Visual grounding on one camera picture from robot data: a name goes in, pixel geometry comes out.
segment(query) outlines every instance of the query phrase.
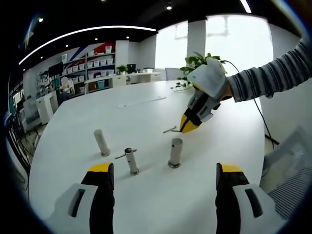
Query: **potted plant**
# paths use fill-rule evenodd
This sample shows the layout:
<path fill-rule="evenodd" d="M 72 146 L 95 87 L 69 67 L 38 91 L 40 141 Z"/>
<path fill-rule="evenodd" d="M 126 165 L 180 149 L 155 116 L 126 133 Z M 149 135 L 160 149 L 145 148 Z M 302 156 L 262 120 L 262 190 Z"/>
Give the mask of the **potted plant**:
<path fill-rule="evenodd" d="M 126 65 L 120 65 L 117 67 L 117 70 L 120 72 L 121 75 L 125 75 L 128 71 L 128 67 Z"/>
<path fill-rule="evenodd" d="M 197 52 L 194 52 L 194 53 L 196 54 L 196 56 L 185 58 L 186 66 L 180 68 L 180 70 L 183 71 L 184 77 L 177 78 L 179 82 L 176 83 L 176 86 L 175 86 L 176 88 L 179 88 L 179 87 L 188 88 L 192 86 L 192 83 L 187 79 L 187 75 L 193 70 L 195 70 L 197 67 L 203 64 L 207 65 L 207 60 L 206 60 L 207 58 L 213 58 L 225 64 L 225 62 L 223 62 L 220 59 L 220 56 L 212 56 L 210 53 L 208 53 L 206 57 L 203 57 L 200 53 L 197 53 Z"/>

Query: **white desk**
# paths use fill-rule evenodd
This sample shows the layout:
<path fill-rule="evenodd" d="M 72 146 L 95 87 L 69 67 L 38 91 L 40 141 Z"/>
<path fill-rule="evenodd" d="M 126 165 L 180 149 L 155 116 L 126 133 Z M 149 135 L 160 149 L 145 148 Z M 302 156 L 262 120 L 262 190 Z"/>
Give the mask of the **white desk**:
<path fill-rule="evenodd" d="M 39 97 L 36 102 L 41 123 L 48 123 L 53 117 L 54 112 L 59 107 L 56 91 L 52 91 L 47 95 Z"/>
<path fill-rule="evenodd" d="M 222 102 L 214 117 L 186 133 L 163 131 L 180 125 L 193 94 L 170 87 L 175 81 L 128 85 L 64 102 L 45 128 L 30 172 L 34 211 L 46 219 L 54 202 L 87 170 L 115 165 L 114 233 L 215 233 L 215 173 L 218 162 L 239 165 L 258 184 L 264 157 L 263 121 L 254 101 Z M 147 102 L 157 97 L 166 99 Z M 101 157 L 95 129 L 101 128 L 111 149 Z M 167 165 L 171 139 L 183 139 L 181 166 Z M 139 174 L 129 174 L 124 149 L 135 153 Z"/>
<path fill-rule="evenodd" d="M 160 73 L 159 72 L 131 73 L 131 74 L 125 74 L 125 75 L 113 75 L 113 76 L 89 79 L 84 83 L 85 84 L 85 94 L 89 93 L 89 84 L 90 83 L 110 79 L 112 81 L 110 83 L 110 86 L 113 88 L 116 88 L 119 86 L 127 85 L 127 77 L 138 77 L 138 79 L 137 79 L 138 83 L 148 83 L 151 81 L 159 81 Z"/>

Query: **striped sleeve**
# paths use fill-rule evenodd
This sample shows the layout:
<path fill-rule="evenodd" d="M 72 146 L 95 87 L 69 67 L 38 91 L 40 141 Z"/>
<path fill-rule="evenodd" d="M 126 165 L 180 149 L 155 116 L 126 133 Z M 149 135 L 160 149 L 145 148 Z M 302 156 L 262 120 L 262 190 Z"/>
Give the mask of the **striped sleeve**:
<path fill-rule="evenodd" d="M 236 102 L 265 95 L 272 98 L 312 77 L 312 39 L 301 39 L 296 48 L 274 61 L 228 77 Z"/>

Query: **ceiling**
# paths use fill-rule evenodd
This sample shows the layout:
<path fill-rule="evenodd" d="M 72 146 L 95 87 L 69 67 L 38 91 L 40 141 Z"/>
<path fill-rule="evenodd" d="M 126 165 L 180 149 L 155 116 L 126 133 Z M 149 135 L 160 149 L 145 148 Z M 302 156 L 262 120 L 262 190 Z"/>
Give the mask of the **ceiling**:
<path fill-rule="evenodd" d="M 19 37 L 19 52 L 15 62 L 42 44 L 76 30 L 105 26 L 130 25 L 162 29 L 188 20 L 202 20 L 207 15 L 239 13 L 245 10 L 240 0 L 171 0 L 172 10 L 166 10 L 166 0 L 41 0 L 27 1 L 28 11 L 21 11 L 16 27 Z M 262 16 L 281 28 L 297 34 L 289 20 L 271 3 L 271 0 L 247 0 L 254 15 Z M 25 46 L 27 30 L 33 35 Z M 82 32 L 59 39 L 35 52 L 19 66 L 28 69 L 43 59 L 67 49 L 104 41 L 126 39 L 142 41 L 156 32 L 138 29 L 101 29 Z"/>

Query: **metal cylinder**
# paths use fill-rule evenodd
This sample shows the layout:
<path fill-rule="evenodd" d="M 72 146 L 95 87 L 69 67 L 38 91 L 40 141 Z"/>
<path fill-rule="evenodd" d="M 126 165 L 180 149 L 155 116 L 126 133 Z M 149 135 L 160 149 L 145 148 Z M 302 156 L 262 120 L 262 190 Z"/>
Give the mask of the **metal cylinder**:
<path fill-rule="evenodd" d="M 99 149 L 101 150 L 101 154 L 102 156 L 107 157 L 110 154 L 110 150 L 107 147 L 103 132 L 101 129 L 96 129 L 94 131 L 94 136 L 97 140 L 97 145 L 99 147 Z"/>
<path fill-rule="evenodd" d="M 180 138 L 174 138 L 171 141 L 171 152 L 168 165 L 171 168 L 178 168 L 181 163 L 181 152 L 182 152 L 183 141 Z"/>
<path fill-rule="evenodd" d="M 137 168 L 137 164 L 136 164 L 135 156 L 133 154 L 133 150 L 131 148 L 125 149 L 125 155 L 126 155 L 126 158 L 128 161 L 129 168 L 130 168 L 130 174 L 137 175 L 139 170 Z"/>

